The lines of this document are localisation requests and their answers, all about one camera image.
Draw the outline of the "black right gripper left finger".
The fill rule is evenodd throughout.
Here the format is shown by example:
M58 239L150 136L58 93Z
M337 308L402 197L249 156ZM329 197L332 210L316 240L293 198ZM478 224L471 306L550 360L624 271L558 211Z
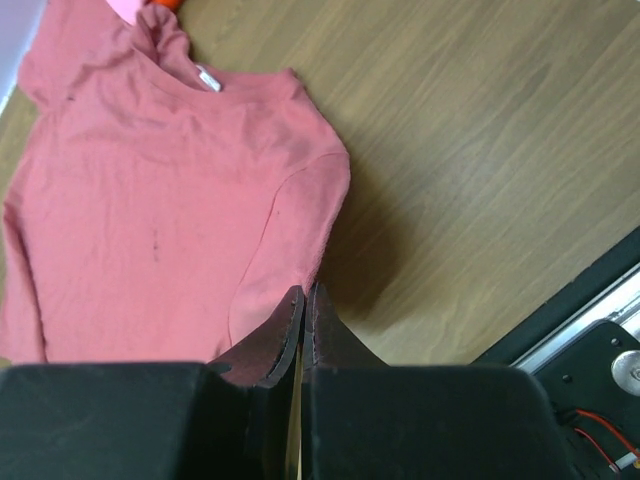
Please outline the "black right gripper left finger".
M209 363L1 372L5 479L293 479L305 297Z

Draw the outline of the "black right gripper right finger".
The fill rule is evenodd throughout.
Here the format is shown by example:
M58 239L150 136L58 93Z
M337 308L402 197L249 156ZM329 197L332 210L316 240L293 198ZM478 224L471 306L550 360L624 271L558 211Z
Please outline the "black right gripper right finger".
M494 365L390 366L340 320L325 287L305 309L306 479L572 479L548 397Z

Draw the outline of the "dusty red t-shirt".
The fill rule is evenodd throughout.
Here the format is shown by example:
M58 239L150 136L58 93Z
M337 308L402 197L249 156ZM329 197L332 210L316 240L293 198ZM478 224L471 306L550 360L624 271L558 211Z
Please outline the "dusty red t-shirt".
M349 155L290 70L197 64L169 9L52 1L4 200L1 354L207 362L314 280Z

